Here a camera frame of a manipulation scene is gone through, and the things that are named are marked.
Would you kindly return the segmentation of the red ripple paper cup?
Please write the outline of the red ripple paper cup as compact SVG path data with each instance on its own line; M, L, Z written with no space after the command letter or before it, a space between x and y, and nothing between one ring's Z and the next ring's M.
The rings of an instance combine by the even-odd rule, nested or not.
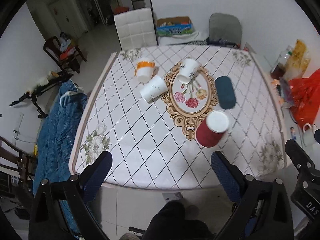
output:
M229 118L221 110L213 110L195 131L195 139L206 148L216 146L229 128Z

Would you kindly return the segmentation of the dark teal paper cup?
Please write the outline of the dark teal paper cup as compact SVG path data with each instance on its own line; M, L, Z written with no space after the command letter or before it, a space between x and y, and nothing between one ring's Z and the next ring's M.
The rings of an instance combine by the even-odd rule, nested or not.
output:
M215 80L215 87L220 107L222 109L232 109L236 104L236 97L231 79L227 76L218 77Z

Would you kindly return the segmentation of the white bird-print paper cup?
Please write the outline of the white bird-print paper cup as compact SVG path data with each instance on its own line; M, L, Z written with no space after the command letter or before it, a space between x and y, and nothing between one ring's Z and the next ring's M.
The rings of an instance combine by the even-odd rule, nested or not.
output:
M142 98L145 102L149 103L160 95L168 91L168 87L164 80L155 75L140 91Z

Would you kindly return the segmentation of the white orange-band paper cup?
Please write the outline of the white orange-band paper cup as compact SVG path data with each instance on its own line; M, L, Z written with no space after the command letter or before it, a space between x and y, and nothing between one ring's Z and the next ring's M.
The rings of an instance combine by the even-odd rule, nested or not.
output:
M135 77L139 83L148 83L151 80L155 62L147 57L142 57L136 61Z

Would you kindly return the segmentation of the white floral paper cup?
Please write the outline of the white floral paper cup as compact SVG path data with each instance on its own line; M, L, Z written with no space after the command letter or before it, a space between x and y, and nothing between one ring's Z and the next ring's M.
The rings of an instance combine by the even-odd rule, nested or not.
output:
M194 59L184 59L181 62L177 79L183 84L188 84L200 68L200 64Z

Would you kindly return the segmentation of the white mug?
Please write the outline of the white mug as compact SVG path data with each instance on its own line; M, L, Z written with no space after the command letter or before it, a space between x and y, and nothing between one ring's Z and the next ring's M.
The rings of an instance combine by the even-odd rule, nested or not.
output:
M315 124L306 123L302 127L303 132L303 143L306 147L312 146L315 140L315 131L317 126Z

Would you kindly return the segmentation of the blue quilted blanket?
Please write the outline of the blue quilted blanket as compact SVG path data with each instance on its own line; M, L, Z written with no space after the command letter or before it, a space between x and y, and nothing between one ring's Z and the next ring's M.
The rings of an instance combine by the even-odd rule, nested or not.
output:
M45 178L61 182L71 176L68 164L86 103L87 95L72 80L61 85L37 139L38 163L33 193Z

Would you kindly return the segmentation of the orange plastic bag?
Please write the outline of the orange plastic bag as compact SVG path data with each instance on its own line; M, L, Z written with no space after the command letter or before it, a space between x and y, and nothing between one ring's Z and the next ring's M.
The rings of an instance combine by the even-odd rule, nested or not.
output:
M298 126L303 128L306 123L313 124L319 110L320 69L310 77L289 81L294 105L291 112Z

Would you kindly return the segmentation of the black tripod stand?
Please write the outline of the black tripod stand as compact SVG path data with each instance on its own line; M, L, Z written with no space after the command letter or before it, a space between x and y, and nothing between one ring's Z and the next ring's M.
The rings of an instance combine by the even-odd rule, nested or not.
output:
M23 102L25 99L29 99L36 107L36 110L38 112L38 118L45 119L48 116L48 114L45 113L42 110L42 108L38 105L37 98L45 92L47 92L48 90L58 85L62 85L64 82L67 82L72 76L73 74L68 72L50 71L47 76L40 78L33 88L27 90L18 100L13 101L9 106L13 107Z

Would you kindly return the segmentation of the yellow snack bag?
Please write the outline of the yellow snack bag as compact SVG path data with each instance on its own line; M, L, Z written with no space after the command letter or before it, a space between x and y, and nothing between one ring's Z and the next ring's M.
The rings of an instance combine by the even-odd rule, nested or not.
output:
M290 81L295 78L301 78L311 61L306 44L298 39L295 47L285 64L284 79Z

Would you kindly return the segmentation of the floral patterned tablecloth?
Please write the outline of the floral patterned tablecloth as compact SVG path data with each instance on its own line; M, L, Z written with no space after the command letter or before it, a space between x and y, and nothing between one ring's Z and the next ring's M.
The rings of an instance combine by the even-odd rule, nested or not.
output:
M136 189L214 187L210 156L215 150L255 178L287 167L284 120L253 54L196 45L145 47L134 54L155 62L168 91L145 102L135 64L125 52L113 53L82 115L68 165L71 174L80 174L104 149L113 158L105 183ZM177 79L184 59L200 64L188 84ZM215 80L221 76L231 79L236 104L226 110L229 128L222 139L206 148L195 131L210 111L220 108Z

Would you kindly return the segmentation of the dark wooden chair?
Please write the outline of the dark wooden chair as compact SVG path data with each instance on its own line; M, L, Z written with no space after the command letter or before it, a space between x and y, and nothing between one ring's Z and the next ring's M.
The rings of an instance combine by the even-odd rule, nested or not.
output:
M86 62L79 45L72 39L71 35L61 32L59 37L53 36L47 39L43 45L44 52L66 72L68 69L80 73L80 63L77 57Z

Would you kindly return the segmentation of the grey cushioned chair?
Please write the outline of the grey cushioned chair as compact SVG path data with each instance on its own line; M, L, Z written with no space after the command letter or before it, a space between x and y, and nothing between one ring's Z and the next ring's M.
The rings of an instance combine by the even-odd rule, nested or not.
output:
M241 38L242 27L237 17L218 12L210 16L208 44L240 49Z

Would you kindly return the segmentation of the white padded chair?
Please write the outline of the white padded chair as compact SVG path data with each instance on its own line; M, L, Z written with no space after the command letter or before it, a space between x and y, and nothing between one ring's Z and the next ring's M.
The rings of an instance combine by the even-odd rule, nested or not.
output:
M157 46L151 8L117 14L114 23L122 50Z

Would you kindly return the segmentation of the cardboard box with items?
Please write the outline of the cardboard box with items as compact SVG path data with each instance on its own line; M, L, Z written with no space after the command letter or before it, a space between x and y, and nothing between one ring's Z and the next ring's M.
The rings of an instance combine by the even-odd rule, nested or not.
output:
M193 33L193 24L188 16L160 18L156 22L159 37Z

